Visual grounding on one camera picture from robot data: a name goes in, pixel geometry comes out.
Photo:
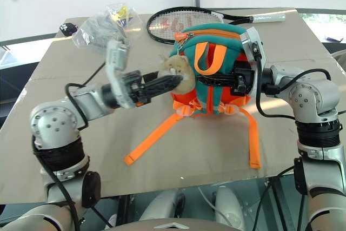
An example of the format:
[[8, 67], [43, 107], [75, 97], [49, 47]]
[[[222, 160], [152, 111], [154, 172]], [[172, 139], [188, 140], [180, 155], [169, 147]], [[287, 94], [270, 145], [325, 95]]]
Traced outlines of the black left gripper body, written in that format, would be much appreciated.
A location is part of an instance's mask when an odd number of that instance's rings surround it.
[[145, 85], [142, 83], [142, 75], [139, 70], [123, 74], [122, 80], [135, 106], [143, 106], [151, 102], [151, 97], [145, 90]]

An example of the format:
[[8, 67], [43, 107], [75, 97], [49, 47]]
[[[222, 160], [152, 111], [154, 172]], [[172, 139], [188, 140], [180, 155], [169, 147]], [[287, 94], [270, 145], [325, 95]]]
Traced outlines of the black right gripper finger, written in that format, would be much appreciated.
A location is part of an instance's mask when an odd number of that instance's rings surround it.
[[234, 74], [213, 74], [213, 75], [199, 75], [197, 78], [206, 78], [210, 80], [235, 80]]
[[216, 80], [216, 79], [202, 79], [202, 83], [212, 87], [233, 87], [237, 84], [236, 80]]

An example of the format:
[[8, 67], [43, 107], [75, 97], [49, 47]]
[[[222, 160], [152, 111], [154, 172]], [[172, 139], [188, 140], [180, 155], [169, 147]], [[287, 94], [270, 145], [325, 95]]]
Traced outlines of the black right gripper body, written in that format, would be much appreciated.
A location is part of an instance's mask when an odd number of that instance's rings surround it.
[[251, 65], [245, 61], [236, 61], [232, 71], [236, 83], [232, 87], [232, 95], [245, 96], [250, 93], [254, 85], [254, 73]]

